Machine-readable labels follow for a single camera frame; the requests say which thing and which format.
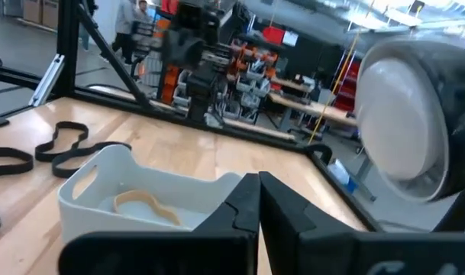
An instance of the blue object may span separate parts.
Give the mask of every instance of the blue object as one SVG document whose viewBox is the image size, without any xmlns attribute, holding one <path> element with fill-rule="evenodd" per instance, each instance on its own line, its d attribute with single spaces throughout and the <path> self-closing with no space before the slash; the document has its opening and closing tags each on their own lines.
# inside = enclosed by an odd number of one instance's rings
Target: blue object
<svg viewBox="0 0 465 275">
<path fill-rule="evenodd" d="M 155 21 L 160 19 L 160 16 L 156 14 L 156 9 L 154 7 L 147 8 L 147 15 L 154 18 Z"/>
<path fill-rule="evenodd" d="M 345 185 L 345 187 L 350 194 L 353 194 L 354 191 L 357 189 L 357 183 L 355 183 L 351 178 L 349 178 L 349 182 L 347 183 L 347 185 Z"/>
</svg>

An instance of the black loop strap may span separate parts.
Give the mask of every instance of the black loop strap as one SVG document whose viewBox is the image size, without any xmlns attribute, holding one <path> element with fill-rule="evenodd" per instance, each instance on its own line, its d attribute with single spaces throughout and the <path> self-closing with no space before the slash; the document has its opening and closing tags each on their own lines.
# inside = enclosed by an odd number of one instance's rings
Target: black loop strap
<svg viewBox="0 0 465 275">
<path fill-rule="evenodd" d="M 75 143 L 73 143 L 73 145 L 71 145 L 71 149 L 69 149 L 68 151 L 59 152 L 59 153 L 46 153 L 47 151 L 54 149 L 56 139 L 59 137 L 59 131 L 61 129 L 79 130 L 82 133 L 78 136 L 78 140 Z M 52 134 L 52 141 L 49 141 L 45 144 L 37 145 L 37 147 L 35 147 L 35 159 L 38 161 L 42 161 L 42 162 L 51 162 L 55 157 L 78 148 L 79 144 L 82 141 L 88 139 L 88 136 L 89 136 L 89 129 L 88 129 L 88 126 L 84 124 L 71 122 L 71 121 L 58 122 Z"/>
<path fill-rule="evenodd" d="M 34 158 L 24 151 L 10 147 L 0 147 L 0 157 L 11 157 L 24 161 L 20 164 L 0 165 L 0 176 L 26 173 L 34 168 Z"/>
<path fill-rule="evenodd" d="M 0 165 L 0 176 L 26 173 L 34 168 L 34 158 L 32 155 L 21 150 L 10 147 L 0 147 L 0 157 L 11 157 L 24 161 L 20 164 Z"/>
<path fill-rule="evenodd" d="M 71 145 L 71 149 L 60 152 L 60 153 L 46 153 L 49 150 L 54 149 L 54 144 L 56 139 L 59 137 L 59 131 L 61 129 L 71 129 L 71 130 L 79 130 L 82 133 L 78 136 L 78 140 Z M 71 177 L 79 168 L 76 169 L 67 169 L 67 168 L 59 168 L 58 166 L 62 163 L 67 162 L 68 160 L 74 157 L 87 157 L 99 150 L 109 146 L 109 145 L 124 145 L 125 147 L 132 150 L 132 147 L 129 144 L 121 143 L 121 142 L 100 142 L 91 147 L 87 148 L 79 148 L 79 145 L 88 139 L 89 136 L 89 129 L 86 125 L 71 122 L 71 121 L 61 121 L 56 124 L 56 129 L 52 134 L 52 141 L 49 141 L 45 144 L 38 145 L 35 147 L 35 159 L 42 161 L 42 162 L 51 162 L 52 163 L 52 174 L 59 178 L 68 179 Z"/>
<path fill-rule="evenodd" d="M 58 167 L 60 164 L 67 162 L 68 160 L 74 158 L 74 157 L 87 157 L 90 156 L 101 149 L 110 146 L 110 145 L 124 145 L 127 147 L 129 150 L 132 150 L 132 147 L 129 144 L 122 143 L 122 142 L 100 142 L 92 147 L 88 148 L 79 148 L 79 149 L 74 149 L 70 150 L 64 154 L 61 154 L 57 157 L 54 158 L 52 161 L 52 174 L 54 176 L 57 176 L 59 178 L 63 179 L 68 179 L 70 178 L 79 168 L 76 169 L 67 169 L 67 168 L 60 168 Z"/>
</svg>

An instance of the yellow pole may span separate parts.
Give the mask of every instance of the yellow pole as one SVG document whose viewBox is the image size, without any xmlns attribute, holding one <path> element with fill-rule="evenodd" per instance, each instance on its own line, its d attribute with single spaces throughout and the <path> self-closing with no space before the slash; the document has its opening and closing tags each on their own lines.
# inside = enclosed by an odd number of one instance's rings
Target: yellow pole
<svg viewBox="0 0 465 275">
<path fill-rule="evenodd" d="M 418 15 L 421 13 L 422 6 L 418 6 L 417 12 L 415 13 L 415 17 L 418 18 Z"/>
<path fill-rule="evenodd" d="M 275 1 L 275 10 L 273 11 L 273 15 L 271 15 L 270 27 L 273 26 L 273 19 L 275 18 L 276 11 L 278 10 L 279 0 Z"/>
<path fill-rule="evenodd" d="M 373 6 L 375 5 L 375 1 L 376 0 L 373 0 L 371 2 L 370 9 L 368 10 L 367 15 L 365 16 L 365 18 L 368 18 L 368 16 L 371 14 L 371 11 L 373 10 Z M 308 141 L 308 145 L 310 145 L 312 143 L 312 141 L 314 140 L 314 136 L 315 136 L 315 134 L 317 134 L 318 127 L 320 126 L 321 121 L 322 121 L 322 119 L 323 119 L 323 117 L 325 115 L 325 111 L 327 110 L 328 103 L 335 96 L 335 94 L 334 94 L 335 90 L 337 89 L 337 86 L 341 82 L 341 77 L 344 75 L 344 71 L 346 70 L 348 63 L 350 62 L 349 60 L 351 58 L 351 55 L 353 54 L 354 48 L 356 47 L 356 44 L 357 44 L 358 39 L 360 38 L 360 35 L 361 35 L 361 29 L 358 29 L 358 32 L 356 33 L 356 37 L 354 37 L 353 43 L 351 44 L 351 48 L 349 49 L 349 52 L 348 52 L 348 54 L 346 56 L 346 60 L 344 61 L 343 66 L 341 67 L 341 71 L 339 73 L 339 76 L 337 76 L 337 80 L 336 80 L 336 82 L 334 84 L 334 88 L 332 89 L 331 94 L 329 95 L 329 98 L 328 98 L 327 102 L 324 105 L 324 109 L 322 110 L 322 113 L 321 113 L 320 117 L 318 117 L 318 119 L 317 119 L 317 123 L 315 124 L 314 131 L 312 132 L 312 136 L 310 136 L 310 140 Z"/>
</svg>

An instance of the workbench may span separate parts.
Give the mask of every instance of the workbench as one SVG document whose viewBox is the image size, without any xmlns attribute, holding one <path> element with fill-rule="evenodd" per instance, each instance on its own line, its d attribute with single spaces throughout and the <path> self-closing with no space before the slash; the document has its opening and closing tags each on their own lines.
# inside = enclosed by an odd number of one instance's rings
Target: workbench
<svg viewBox="0 0 465 275">
<path fill-rule="evenodd" d="M 303 105 L 289 99 L 284 99 L 281 95 L 275 92 L 270 92 L 268 96 L 273 102 L 286 107 L 285 113 L 283 114 L 281 122 L 279 123 L 279 130 L 281 132 L 286 132 L 290 129 L 292 110 L 304 112 L 307 115 L 319 116 L 322 114 L 325 108 L 325 105 L 317 102 L 310 102 L 309 105 Z M 335 107 L 327 106 L 325 109 L 324 118 L 326 120 L 335 121 L 346 126 L 356 126 L 355 118 L 348 118 L 346 111 L 342 111 Z"/>
<path fill-rule="evenodd" d="M 88 125 L 90 135 L 83 147 L 99 141 L 130 144 L 134 158 L 144 166 L 204 180 L 217 179 L 226 172 L 269 171 L 329 215 L 365 230 L 305 155 L 74 99 L 57 99 L 11 117 L 11 124 L 0 128 L 0 147 L 33 154 L 38 144 L 51 139 L 58 121 Z M 53 151 L 69 149 L 77 134 L 61 131 Z M 78 167 L 85 159 L 71 160 L 64 167 Z M 7 163 L 14 161 L 0 158 L 0 164 Z M 0 275 L 57 274 L 63 248 L 57 190 L 62 183 L 50 172 L 50 163 L 36 162 L 29 173 L 0 176 Z M 259 259 L 258 274 L 270 274 L 262 237 Z"/>
<path fill-rule="evenodd" d="M 295 83 L 293 81 L 289 81 L 289 80 L 279 79 L 276 76 L 271 78 L 271 82 L 275 83 L 275 84 L 280 84 L 281 86 L 287 86 L 287 87 L 290 87 L 292 89 L 297 89 L 300 92 L 304 92 L 304 93 L 309 93 L 310 92 L 310 87 L 309 86 L 300 85 L 300 84 L 297 84 L 297 83 Z"/>
<path fill-rule="evenodd" d="M 108 87 L 105 87 L 105 86 L 92 86 L 92 89 L 95 89 L 95 90 L 100 91 L 100 92 L 108 93 L 108 94 L 111 94 L 111 95 L 118 95 L 118 96 L 126 98 L 126 99 L 135 100 L 134 96 L 132 94 L 130 94 L 128 92 L 118 90 L 118 89 L 108 88 Z M 156 100 L 151 100 L 151 99 L 149 100 L 149 103 L 152 106 L 155 106 L 157 108 L 161 108 L 161 109 L 164 109 L 164 110 L 167 110 L 167 111 L 183 113 L 183 114 L 188 112 L 188 109 L 186 107 L 183 107 L 183 106 L 171 106 L 171 105 L 167 105 L 167 104 L 164 104 L 162 102 L 158 102 Z M 234 127 L 234 128 L 240 128 L 242 130 L 254 131 L 254 132 L 257 132 L 258 134 L 266 134 L 266 135 L 269 135 L 271 137 L 282 138 L 282 139 L 284 139 L 286 141 L 294 141 L 295 140 L 295 136 L 292 135 L 292 134 L 282 133 L 281 131 L 275 131 L 275 130 L 271 130 L 271 129 L 268 129 L 268 128 L 265 128 L 265 127 L 260 127 L 260 126 L 257 126 L 257 125 L 249 125 L 247 123 L 244 123 L 244 122 L 241 122 L 241 121 L 235 121 L 235 120 L 232 120 L 232 119 L 229 119 L 229 118 L 223 118 L 223 119 L 224 119 L 224 123 L 226 125 Z"/>
</svg>

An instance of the red box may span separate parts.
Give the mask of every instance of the red box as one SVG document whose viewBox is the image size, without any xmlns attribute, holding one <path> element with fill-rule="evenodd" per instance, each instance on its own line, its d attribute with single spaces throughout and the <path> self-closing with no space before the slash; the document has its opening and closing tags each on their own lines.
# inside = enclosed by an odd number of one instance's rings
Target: red box
<svg viewBox="0 0 465 275">
<path fill-rule="evenodd" d="M 285 31 L 277 27 L 265 27 L 263 30 L 263 36 L 268 42 L 281 45 L 283 43 Z"/>
<path fill-rule="evenodd" d="M 178 9 L 179 0 L 163 0 L 161 2 L 161 10 L 169 14 L 175 15 Z"/>
</svg>

